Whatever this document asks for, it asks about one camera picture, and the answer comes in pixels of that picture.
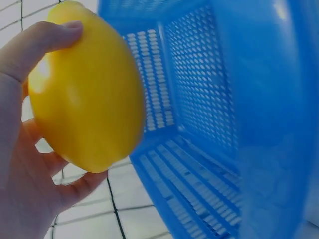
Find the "hand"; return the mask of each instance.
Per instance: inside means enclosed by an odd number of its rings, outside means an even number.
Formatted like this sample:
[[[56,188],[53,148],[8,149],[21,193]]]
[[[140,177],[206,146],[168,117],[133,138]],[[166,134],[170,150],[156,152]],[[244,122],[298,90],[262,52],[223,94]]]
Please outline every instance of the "hand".
[[[42,138],[33,119],[21,122],[26,79],[45,53],[71,46],[80,22],[40,22],[0,50],[0,238],[42,239],[53,219],[88,196],[106,177],[87,173],[55,185],[52,176],[67,165],[57,154],[39,153]]]

